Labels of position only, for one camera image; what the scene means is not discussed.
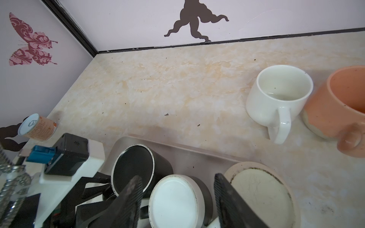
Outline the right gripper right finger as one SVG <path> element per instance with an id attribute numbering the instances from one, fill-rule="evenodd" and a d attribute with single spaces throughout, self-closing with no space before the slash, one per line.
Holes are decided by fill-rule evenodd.
<path id="1" fill-rule="evenodd" d="M 223 174 L 214 177 L 214 195 L 218 221 L 215 228 L 266 228 Z"/>

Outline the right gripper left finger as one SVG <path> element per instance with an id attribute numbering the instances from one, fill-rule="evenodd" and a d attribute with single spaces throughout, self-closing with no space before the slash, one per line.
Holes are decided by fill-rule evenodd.
<path id="1" fill-rule="evenodd" d="M 90 228 L 136 228 L 143 196 L 142 178 L 134 176 Z"/>

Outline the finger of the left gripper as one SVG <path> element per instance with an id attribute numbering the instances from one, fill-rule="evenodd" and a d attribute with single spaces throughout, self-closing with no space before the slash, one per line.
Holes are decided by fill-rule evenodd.
<path id="1" fill-rule="evenodd" d="M 88 228 L 96 219 L 105 214 L 116 195 L 112 195 L 104 201 L 80 205 L 76 211 L 76 228 Z"/>
<path id="2" fill-rule="evenodd" d="M 89 187 L 88 183 L 104 184 L 102 186 Z M 94 177 L 81 177 L 74 187 L 68 192 L 61 202 L 61 215 L 74 216 L 76 206 L 101 195 L 111 186 L 111 176 L 97 172 Z"/>

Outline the white ribbed-bottom mug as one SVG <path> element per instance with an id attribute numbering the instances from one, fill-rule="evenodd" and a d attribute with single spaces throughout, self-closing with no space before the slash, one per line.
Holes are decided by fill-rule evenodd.
<path id="1" fill-rule="evenodd" d="M 268 128 L 271 141 L 283 144 L 313 87 L 312 78 L 302 69 L 269 66 L 258 74 L 246 101 L 246 111 L 252 120 Z"/>

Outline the peach orange mug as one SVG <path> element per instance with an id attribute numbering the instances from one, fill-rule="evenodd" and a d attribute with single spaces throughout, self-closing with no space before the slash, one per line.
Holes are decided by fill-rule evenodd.
<path id="1" fill-rule="evenodd" d="M 316 135 L 351 157 L 365 156 L 365 67 L 332 73 L 307 101 L 302 119 Z"/>

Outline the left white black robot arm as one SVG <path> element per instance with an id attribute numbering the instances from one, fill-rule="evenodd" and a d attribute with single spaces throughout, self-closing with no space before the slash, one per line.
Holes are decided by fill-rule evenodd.
<path id="1" fill-rule="evenodd" d="M 1 190 L 1 227 L 8 228 L 14 221 L 28 196 L 40 195 L 34 227 L 41 228 L 44 221 L 82 178 L 93 178 L 105 161 L 103 146 L 89 150 L 89 158 L 72 177 L 49 176 L 44 172 L 30 177 L 24 165 L 15 165 L 1 148 L 1 173 L 6 182 Z"/>

